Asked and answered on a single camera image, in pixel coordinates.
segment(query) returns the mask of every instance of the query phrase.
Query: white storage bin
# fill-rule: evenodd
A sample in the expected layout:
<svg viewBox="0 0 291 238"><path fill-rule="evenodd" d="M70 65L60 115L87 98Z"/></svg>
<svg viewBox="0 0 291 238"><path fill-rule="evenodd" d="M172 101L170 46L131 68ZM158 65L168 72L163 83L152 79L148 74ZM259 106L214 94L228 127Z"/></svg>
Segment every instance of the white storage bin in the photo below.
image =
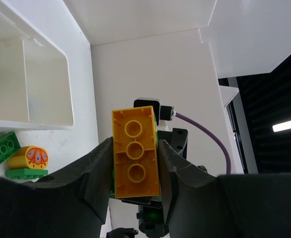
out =
<svg viewBox="0 0 291 238"><path fill-rule="evenodd" d="M0 2L0 131L72 125L66 56Z"/></svg>

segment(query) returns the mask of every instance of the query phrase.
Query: fluorescent light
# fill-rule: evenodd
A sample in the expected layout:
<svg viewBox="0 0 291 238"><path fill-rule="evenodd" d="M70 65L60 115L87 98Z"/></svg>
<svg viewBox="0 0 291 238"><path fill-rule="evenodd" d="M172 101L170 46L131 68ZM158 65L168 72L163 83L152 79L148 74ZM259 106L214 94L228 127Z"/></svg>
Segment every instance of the fluorescent light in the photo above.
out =
<svg viewBox="0 0 291 238"><path fill-rule="evenodd" d="M273 126L274 132L291 129L291 120Z"/></svg>

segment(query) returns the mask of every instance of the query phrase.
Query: cable connector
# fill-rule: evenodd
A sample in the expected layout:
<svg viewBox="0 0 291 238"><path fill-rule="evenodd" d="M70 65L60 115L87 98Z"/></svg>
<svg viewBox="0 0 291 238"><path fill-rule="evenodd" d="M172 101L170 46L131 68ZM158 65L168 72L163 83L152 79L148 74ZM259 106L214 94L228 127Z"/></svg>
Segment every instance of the cable connector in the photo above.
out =
<svg viewBox="0 0 291 238"><path fill-rule="evenodd" d="M171 115L172 117L175 117L176 116L176 111L174 110L174 108L173 108L173 110L172 110L172 115Z"/></svg>
<svg viewBox="0 0 291 238"><path fill-rule="evenodd" d="M174 107L161 106L160 109L160 120L172 120Z"/></svg>

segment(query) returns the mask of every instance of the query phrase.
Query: green lego plate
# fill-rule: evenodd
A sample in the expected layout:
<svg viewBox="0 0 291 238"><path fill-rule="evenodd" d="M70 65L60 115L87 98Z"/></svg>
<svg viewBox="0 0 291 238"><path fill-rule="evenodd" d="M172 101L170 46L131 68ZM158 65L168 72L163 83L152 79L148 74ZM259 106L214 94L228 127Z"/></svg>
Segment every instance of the green lego plate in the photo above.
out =
<svg viewBox="0 0 291 238"><path fill-rule="evenodd" d="M5 171L5 176L10 179L39 179L47 174L47 170L34 169L18 169Z"/></svg>
<svg viewBox="0 0 291 238"><path fill-rule="evenodd" d="M0 164L14 155L21 148L14 132L0 138Z"/></svg>

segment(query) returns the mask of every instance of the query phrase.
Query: yellow lego brick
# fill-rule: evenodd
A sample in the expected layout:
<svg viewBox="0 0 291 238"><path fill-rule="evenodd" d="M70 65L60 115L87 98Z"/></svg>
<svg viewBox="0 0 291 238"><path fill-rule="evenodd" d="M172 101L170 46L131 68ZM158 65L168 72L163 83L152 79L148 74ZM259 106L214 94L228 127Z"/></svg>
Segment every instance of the yellow lego brick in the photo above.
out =
<svg viewBox="0 0 291 238"><path fill-rule="evenodd" d="M43 170L48 164L48 154L44 148L36 146L22 147L7 160L11 170L38 169Z"/></svg>
<svg viewBox="0 0 291 238"><path fill-rule="evenodd" d="M112 111L116 198L160 195L152 106Z"/></svg>

